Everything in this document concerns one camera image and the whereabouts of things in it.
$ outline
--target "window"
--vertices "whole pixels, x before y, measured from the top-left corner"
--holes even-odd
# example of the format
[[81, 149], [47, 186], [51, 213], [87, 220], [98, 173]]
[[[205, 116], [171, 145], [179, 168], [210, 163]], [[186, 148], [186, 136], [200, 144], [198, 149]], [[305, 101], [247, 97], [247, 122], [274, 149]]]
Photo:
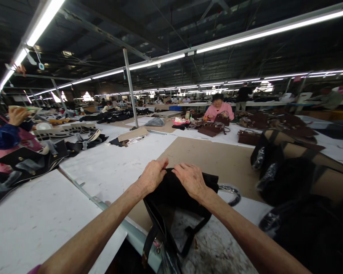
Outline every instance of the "window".
[[86, 92], [82, 97], [84, 98], [84, 101], [94, 101], [94, 99], [89, 95], [89, 92]]

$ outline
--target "dark hair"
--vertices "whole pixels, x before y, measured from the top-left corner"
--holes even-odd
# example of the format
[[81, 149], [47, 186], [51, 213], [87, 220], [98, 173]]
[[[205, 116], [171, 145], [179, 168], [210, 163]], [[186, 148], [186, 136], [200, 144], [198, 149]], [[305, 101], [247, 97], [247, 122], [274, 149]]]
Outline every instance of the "dark hair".
[[212, 101], [223, 100], [223, 99], [224, 99], [224, 95], [222, 93], [216, 93], [212, 95]]

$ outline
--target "standing man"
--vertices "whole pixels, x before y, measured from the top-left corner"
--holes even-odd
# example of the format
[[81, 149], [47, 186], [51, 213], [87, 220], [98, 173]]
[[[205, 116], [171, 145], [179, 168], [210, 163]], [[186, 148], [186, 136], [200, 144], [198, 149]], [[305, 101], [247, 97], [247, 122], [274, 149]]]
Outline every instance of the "standing man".
[[253, 94], [253, 91], [248, 87], [248, 82], [245, 82], [237, 92], [236, 111], [240, 111], [240, 107], [242, 111], [245, 111], [250, 94]]

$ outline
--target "blue sleeve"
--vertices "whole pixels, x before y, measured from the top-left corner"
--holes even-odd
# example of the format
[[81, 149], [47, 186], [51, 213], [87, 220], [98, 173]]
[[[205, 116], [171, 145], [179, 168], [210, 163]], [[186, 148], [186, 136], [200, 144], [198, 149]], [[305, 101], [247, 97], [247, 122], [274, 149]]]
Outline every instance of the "blue sleeve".
[[20, 142], [19, 128], [6, 124], [0, 128], [0, 150], [13, 148]]
[[33, 121], [29, 121], [29, 122], [23, 122], [20, 124], [20, 127], [22, 129], [24, 129], [25, 131], [31, 131], [32, 127], [33, 127]]

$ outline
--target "pink shirt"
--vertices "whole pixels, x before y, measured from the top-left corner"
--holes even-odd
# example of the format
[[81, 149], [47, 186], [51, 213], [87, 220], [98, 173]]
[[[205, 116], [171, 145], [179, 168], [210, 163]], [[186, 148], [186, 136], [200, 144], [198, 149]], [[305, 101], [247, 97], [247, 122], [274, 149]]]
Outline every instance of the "pink shirt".
[[221, 108], [219, 110], [217, 110], [213, 105], [210, 105], [209, 108], [207, 109], [205, 115], [211, 115], [213, 116], [210, 120], [212, 122], [215, 121], [215, 118], [218, 114], [227, 111], [229, 113], [229, 118], [230, 120], [234, 119], [234, 113], [232, 112], [232, 108], [228, 103], [222, 102]]

